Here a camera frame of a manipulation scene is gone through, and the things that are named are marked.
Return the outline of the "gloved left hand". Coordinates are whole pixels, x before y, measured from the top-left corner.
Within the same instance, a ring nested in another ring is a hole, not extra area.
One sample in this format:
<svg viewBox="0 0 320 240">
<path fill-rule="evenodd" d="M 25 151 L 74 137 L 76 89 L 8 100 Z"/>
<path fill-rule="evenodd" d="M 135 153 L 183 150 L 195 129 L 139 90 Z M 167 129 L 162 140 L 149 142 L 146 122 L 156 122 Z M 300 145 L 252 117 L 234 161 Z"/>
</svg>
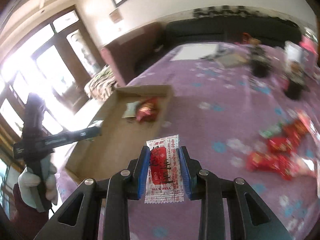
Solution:
<svg viewBox="0 0 320 240">
<path fill-rule="evenodd" d="M 49 176 L 45 182 L 46 185 L 46 199 L 49 200 L 52 204 L 57 205 L 57 187 L 56 187 L 56 178 L 55 174 L 57 168 L 50 164 Z M 29 207 L 36 208 L 35 198 L 31 194 L 31 188 L 37 187 L 41 182 L 39 176 L 28 172 L 27 168 L 19 175 L 18 177 L 18 187 L 20 189 L 21 198 L 25 204 Z"/>
</svg>

